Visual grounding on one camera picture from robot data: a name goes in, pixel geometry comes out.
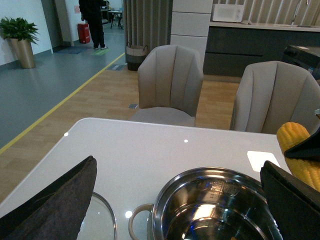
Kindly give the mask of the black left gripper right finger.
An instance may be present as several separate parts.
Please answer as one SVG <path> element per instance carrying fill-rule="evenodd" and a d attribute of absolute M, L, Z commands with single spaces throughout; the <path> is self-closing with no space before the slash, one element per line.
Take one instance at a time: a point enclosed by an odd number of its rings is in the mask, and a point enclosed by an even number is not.
<path fill-rule="evenodd" d="M 260 180 L 268 208 L 284 240 L 320 238 L 320 192 L 265 161 Z"/>

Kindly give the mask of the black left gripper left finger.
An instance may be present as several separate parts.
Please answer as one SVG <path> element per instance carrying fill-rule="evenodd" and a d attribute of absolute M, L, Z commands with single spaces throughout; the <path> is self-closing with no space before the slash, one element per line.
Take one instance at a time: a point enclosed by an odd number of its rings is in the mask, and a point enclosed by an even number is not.
<path fill-rule="evenodd" d="M 97 177 L 92 156 L 0 219 L 2 240 L 75 240 Z"/>

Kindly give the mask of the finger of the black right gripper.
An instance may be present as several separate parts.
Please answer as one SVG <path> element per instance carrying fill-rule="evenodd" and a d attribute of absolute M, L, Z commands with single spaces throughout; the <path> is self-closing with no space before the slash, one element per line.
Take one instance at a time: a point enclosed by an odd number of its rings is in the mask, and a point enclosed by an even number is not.
<path fill-rule="evenodd" d="M 290 159 L 320 161 L 320 130 L 318 129 L 306 140 L 291 147 L 284 152 L 284 156 Z"/>

